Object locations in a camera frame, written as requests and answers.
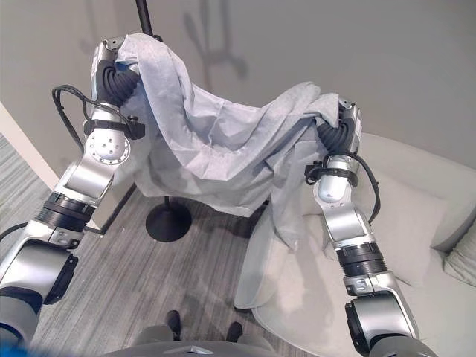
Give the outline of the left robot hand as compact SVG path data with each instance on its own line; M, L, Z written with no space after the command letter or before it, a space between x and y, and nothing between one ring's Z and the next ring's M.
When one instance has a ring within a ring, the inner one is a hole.
M119 36L101 41L91 66L91 97L98 103L120 108L135 91L139 74L134 65L117 67L115 61L126 37Z

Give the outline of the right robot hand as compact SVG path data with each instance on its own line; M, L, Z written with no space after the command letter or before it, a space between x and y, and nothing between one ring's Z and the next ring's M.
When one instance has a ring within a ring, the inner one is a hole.
M361 110L347 99L339 99L338 126L327 122L317 126L318 137L328 152L346 151L357 153L361 140Z

